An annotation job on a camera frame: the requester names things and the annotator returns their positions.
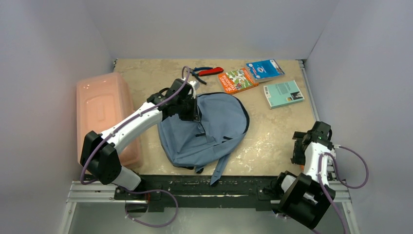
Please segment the blue student backpack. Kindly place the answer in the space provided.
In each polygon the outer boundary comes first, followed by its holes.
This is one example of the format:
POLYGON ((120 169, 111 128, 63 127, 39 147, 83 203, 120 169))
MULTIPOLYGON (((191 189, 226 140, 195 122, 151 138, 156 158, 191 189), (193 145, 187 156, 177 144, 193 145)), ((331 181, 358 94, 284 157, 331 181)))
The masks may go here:
POLYGON ((174 115, 158 124, 158 134, 175 167, 199 172, 217 162, 210 179, 210 185, 214 185, 246 135, 250 117, 238 98, 222 92, 200 94, 197 106, 199 121, 183 121, 174 115))

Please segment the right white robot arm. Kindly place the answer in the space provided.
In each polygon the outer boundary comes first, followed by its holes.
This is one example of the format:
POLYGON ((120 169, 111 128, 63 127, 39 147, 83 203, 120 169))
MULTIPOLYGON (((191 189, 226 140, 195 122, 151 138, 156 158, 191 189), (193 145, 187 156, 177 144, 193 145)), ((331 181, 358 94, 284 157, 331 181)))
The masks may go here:
POLYGON ((303 166, 303 171, 299 175, 280 173, 273 186, 274 194, 281 198, 275 210, 311 230, 336 196, 327 180, 328 159, 335 154, 331 136, 331 126, 321 121, 307 132, 294 132, 291 162, 303 166))

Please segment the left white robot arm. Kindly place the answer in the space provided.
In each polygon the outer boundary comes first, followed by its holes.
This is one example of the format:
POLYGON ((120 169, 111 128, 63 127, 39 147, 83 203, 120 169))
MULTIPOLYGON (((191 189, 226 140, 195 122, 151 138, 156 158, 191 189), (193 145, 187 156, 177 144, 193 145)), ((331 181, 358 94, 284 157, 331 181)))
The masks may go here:
POLYGON ((89 172, 104 185, 125 188, 132 199, 142 198, 145 194, 142 179, 136 172, 121 165, 120 154, 143 132, 168 117, 177 115, 184 121, 199 120, 198 88, 197 81, 175 79, 171 87, 152 94, 137 111, 117 125, 101 133, 87 133, 81 150, 81 178, 89 172))

